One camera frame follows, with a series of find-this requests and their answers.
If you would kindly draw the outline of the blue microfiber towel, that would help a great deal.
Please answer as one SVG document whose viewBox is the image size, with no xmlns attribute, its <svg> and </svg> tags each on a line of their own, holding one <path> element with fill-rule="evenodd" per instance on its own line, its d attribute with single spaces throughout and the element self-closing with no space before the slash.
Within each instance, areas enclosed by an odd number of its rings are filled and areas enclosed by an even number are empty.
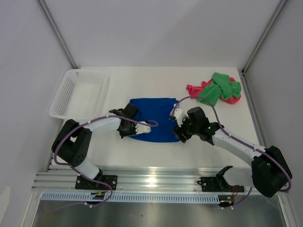
<svg viewBox="0 0 303 227">
<path fill-rule="evenodd" d="M 137 121 L 154 120 L 158 123 L 157 127 L 152 127 L 150 133 L 134 135 L 134 140 L 155 142 L 155 143 L 173 143 L 178 142 L 173 128 L 176 121 L 170 119 L 170 112 L 178 102 L 175 98 L 134 98 L 129 103 L 139 109 L 136 115 Z"/>
</svg>

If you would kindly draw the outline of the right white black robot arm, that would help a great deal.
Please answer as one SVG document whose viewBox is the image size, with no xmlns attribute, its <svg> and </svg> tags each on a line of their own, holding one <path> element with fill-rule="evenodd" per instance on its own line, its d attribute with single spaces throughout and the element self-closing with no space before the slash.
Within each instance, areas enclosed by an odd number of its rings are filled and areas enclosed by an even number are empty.
<svg viewBox="0 0 303 227">
<path fill-rule="evenodd" d="M 220 190 L 226 191 L 236 185 L 247 186 L 270 198 L 277 192 L 291 189 L 292 173 L 279 148 L 266 148 L 233 135 L 218 121 L 209 122 L 201 107 L 186 113 L 174 108 L 171 118 L 177 122 L 173 132 L 181 142 L 198 136 L 200 140 L 230 152 L 248 165 L 247 168 L 227 166 L 218 172 L 216 185 Z"/>
</svg>

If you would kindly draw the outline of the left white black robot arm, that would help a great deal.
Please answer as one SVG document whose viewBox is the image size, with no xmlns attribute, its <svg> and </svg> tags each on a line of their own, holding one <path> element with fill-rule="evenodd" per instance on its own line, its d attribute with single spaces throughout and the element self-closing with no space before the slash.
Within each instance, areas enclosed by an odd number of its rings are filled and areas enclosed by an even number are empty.
<svg viewBox="0 0 303 227">
<path fill-rule="evenodd" d="M 92 137 L 110 131 L 118 131 L 122 138 L 135 135 L 135 120 L 140 114 L 137 107 L 128 103 L 125 108 L 113 109 L 107 115 L 83 124 L 67 120 L 52 145 L 55 163 L 71 167 L 86 179 L 90 188 L 98 189 L 103 183 L 103 172 L 87 157 Z"/>
</svg>

